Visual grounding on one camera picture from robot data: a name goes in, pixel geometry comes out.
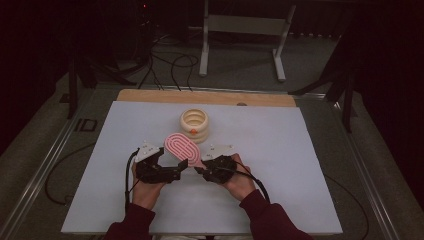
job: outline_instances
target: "metal frame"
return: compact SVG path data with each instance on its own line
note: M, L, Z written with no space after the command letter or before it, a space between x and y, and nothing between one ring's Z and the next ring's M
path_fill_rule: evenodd
M205 0L203 47L200 58L199 75L204 77L207 75L208 71L209 31L264 34L280 36L280 43L276 49L272 50L272 57L274 59L278 80L284 82L286 80L286 75L281 61L281 52L287 39L295 9L296 5L292 5L285 19L209 15L209 0Z

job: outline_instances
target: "person's right hand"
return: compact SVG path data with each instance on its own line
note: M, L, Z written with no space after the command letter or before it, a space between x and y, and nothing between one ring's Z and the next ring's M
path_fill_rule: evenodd
M243 164L240 156L237 153L231 155L231 158L234 161ZM237 164L237 171L249 174L250 168L245 166L245 168L249 171L247 172L246 169L244 169L240 164ZM247 195L256 189L255 184L251 178L238 173L234 173L233 177L228 180L228 182L222 184L222 186L224 186L231 193L231 195L239 201L242 201Z

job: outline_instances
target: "metal stand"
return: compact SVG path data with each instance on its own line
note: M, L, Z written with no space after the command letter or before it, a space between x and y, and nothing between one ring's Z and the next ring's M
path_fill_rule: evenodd
M93 68L97 71L100 71L107 76L111 77L116 82L122 85L135 85L136 83L130 82L125 78L120 77L114 72L110 71L106 67L97 63L95 60L88 57L81 56L74 51L73 54L69 57L69 112L68 119L71 119L74 116L78 108L78 76L81 79L81 82L86 88L95 88L97 85L96 77L93 73Z
M209 57L209 31L250 33L280 36L281 40L277 49L272 51L275 69L278 80L284 82L283 63L281 61L281 52L290 29L291 20L296 9L292 5L289 9L286 19L252 18L238 16L209 15L209 0L205 0L205 12L203 19L203 48L200 58L200 76L207 75L208 57Z

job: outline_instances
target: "person's left hand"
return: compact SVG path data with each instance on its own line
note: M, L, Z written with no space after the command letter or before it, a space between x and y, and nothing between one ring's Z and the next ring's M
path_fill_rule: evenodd
M136 163L133 163L132 165L132 173L134 179L133 185L136 184L138 181L135 174L136 165ZM166 183L149 184L144 183L142 181L138 181L138 183L133 188L132 203L140 207L152 210L156 204L156 201L158 200L160 190L165 185Z

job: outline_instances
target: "wooden board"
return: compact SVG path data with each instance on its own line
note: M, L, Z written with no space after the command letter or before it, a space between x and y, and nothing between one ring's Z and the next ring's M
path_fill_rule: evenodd
M296 107L292 96L283 94L241 93L241 92L191 92L124 89L118 101L158 103L198 103L269 107Z

